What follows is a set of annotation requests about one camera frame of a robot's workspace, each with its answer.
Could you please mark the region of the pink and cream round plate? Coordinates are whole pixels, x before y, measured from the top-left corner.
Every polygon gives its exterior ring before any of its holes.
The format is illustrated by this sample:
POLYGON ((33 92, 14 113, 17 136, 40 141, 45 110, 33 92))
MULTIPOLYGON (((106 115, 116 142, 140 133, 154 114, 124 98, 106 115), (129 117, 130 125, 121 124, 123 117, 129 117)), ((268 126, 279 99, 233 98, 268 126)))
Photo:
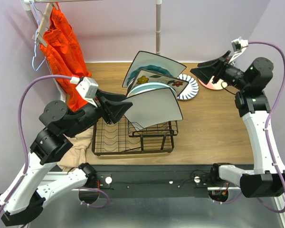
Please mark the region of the pink and cream round plate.
POLYGON ((198 79, 198 81, 202 86, 210 90, 223 90, 228 86, 227 83, 221 79, 217 83, 213 83, 213 77, 207 84, 203 83, 200 79, 198 79))

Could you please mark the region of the grey square plate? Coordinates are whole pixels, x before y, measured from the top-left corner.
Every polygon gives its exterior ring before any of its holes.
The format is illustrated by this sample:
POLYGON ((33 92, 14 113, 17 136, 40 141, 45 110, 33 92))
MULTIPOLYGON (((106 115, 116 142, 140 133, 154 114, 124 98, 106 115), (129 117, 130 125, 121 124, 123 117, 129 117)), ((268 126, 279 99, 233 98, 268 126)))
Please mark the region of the grey square plate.
POLYGON ((124 116, 138 131, 168 121, 183 120, 177 98, 169 88, 133 95, 126 101, 133 105, 124 116))

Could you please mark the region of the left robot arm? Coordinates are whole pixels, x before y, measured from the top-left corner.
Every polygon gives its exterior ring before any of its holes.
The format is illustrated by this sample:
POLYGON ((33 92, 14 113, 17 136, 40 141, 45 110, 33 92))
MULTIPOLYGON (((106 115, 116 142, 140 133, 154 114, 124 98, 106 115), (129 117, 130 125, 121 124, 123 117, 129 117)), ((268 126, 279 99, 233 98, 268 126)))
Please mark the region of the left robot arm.
POLYGON ((55 100, 44 108, 39 120, 44 124, 27 153, 27 160, 10 187, 0 194, 0 219, 7 227, 26 225, 36 219, 44 207, 68 190, 97 188, 96 170, 82 163, 66 177, 40 186, 46 174, 73 147, 70 138, 84 132, 99 119, 117 123, 132 102, 125 96, 97 90, 96 104, 87 103, 72 111, 66 103, 55 100))

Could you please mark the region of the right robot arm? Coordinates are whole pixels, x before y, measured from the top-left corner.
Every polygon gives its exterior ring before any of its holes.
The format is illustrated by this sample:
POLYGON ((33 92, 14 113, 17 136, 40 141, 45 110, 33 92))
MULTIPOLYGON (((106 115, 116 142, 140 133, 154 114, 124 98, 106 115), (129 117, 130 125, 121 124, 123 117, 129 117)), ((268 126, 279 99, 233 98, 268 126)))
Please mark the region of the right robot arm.
POLYGON ((240 187, 247 198, 278 197, 285 191, 285 166, 278 157, 277 146, 267 118, 271 112, 264 88, 273 77, 273 63, 258 57, 246 71, 231 65, 229 52, 199 63, 190 72, 201 82, 216 83, 220 79, 238 91, 235 105, 242 118, 251 143, 254 168, 240 169, 229 163, 213 164, 209 181, 220 186, 225 181, 240 187))

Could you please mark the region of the blue striped round plate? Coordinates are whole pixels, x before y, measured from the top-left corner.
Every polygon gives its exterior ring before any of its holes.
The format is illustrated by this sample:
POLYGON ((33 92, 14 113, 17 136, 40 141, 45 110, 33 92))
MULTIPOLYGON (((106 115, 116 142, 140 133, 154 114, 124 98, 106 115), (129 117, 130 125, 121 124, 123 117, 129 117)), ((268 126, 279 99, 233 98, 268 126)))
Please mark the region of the blue striped round plate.
POLYGON ((181 101, 188 101, 193 99, 198 94, 199 91, 199 85, 197 80, 186 74, 180 74, 178 76, 178 79, 187 81, 188 85, 182 91, 182 93, 177 97, 177 99, 181 101))

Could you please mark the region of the watermelon round plate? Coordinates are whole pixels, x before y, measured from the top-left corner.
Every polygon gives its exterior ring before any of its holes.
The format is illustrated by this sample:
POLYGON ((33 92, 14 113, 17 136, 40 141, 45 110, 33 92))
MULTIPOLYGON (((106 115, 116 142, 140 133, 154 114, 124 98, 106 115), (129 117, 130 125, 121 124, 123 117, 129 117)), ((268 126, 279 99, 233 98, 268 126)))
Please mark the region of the watermelon round plate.
POLYGON ((142 85, 139 85, 135 88, 133 88, 126 97, 130 97, 142 92, 146 91, 151 91, 151 90, 156 90, 156 89, 162 89, 162 88, 169 88, 172 90, 173 94, 175 97, 177 97, 176 91, 171 88, 169 85, 163 84, 163 83, 158 83, 158 82, 152 82, 152 83, 145 83, 142 85))

